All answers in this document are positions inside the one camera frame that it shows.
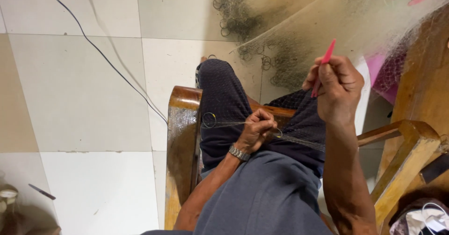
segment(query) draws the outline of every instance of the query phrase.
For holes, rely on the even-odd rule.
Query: dark blue trousers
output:
[[[231,65],[225,61],[210,59],[197,68],[197,86],[203,89],[202,127],[200,148],[206,172],[215,168],[226,156],[230,146],[242,133],[245,119],[252,114],[242,84]],[[295,109],[292,119],[281,129],[284,136],[316,143],[313,147],[274,138],[260,150],[278,152],[289,156],[321,178],[325,159],[325,123],[317,112],[317,99],[311,92],[299,90],[273,100],[268,105]]]

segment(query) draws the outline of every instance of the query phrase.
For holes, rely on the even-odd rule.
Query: wristwatch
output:
[[[244,152],[242,152],[242,151],[240,151],[240,150],[237,149],[237,148],[235,148],[235,147],[234,147],[234,144],[235,144],[235,143],[233,143],[233,144],[231,145],[231,148],[229,148],[229,152],[230,152],[232,155],[234,155],[235,157],[238,157],[240,160],[248,161],[248,160],[250,159],[250,155],[249,155],[249,154],[246,154],[246,153],[244,153]]]

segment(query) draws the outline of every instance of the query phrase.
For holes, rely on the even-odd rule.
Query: hand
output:
[[[332,56],[328,64],[321,65],[323,57],[315,59],[303,89],[313,87],[319,76],[322,86],[318,90],[318,115],[326,123],[346,126],[354,124],[357,105],[364,85],[362,75],[347,57]]]
[[[261,147],[269,131],[277,127],[278,123],[274,121],[271,113],[258,109],[246,119],[243,132],[234,147],[251,154]]]

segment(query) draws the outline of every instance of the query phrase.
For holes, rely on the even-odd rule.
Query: gray t-shirt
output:
[[[194,232],[143,235],[331,235],[319,217],[320,180],[298,161],[260,151],[204,205]]]

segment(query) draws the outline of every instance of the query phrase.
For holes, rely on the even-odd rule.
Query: black cable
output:
[[[97,49],[97,51],[104,57],[104,59],[109,63],[109,65],[137,92],[139,93],[139,95],[141,95],[143,97],[143,99],[145,99],[145,101],[147,102],[148,106],[154,110],[156,112],[156,114],[158,114],[158,116],[160,116],[162,118],[162,120],[164,120],[164,122],[168,125],[167,120],[161,115],[159,114],[159,112],[157,110],[155,110],[153,108],[153,106],[151,106],[151,104],[148,102],[148,100],[145,98],[145,96],[143,96],[143,94],[141,94],[116,68],[114,65],[112,65],[112,63],[108,60],[108,58],[106,58],[106,56],[103,54],[103,52],[100,51],[100,49],[98,49],[98,47],[96,45],[94,45],[89,38],[86,37],[86,34],[84,34],[83,28],[80,25],[80,22],[78,21],[78,19],[76,19],[75,15],[72,13],[72,11],[70,11],[69,8],[67,8],[67,6],[64,5],[64,3],[62,3],[60,0],[57,0],[65,9],[67,9],[67,11],[69,11],[69,13],[72,15],[73,18],[75,18],[75,21],[78,23],[78,26],[81,29],[81,32],[83,33],[83,36],[87,39],[87,41],[89,41],[89,43],[91,45],[93,45],[93,47],[95,47],[95,49]]]

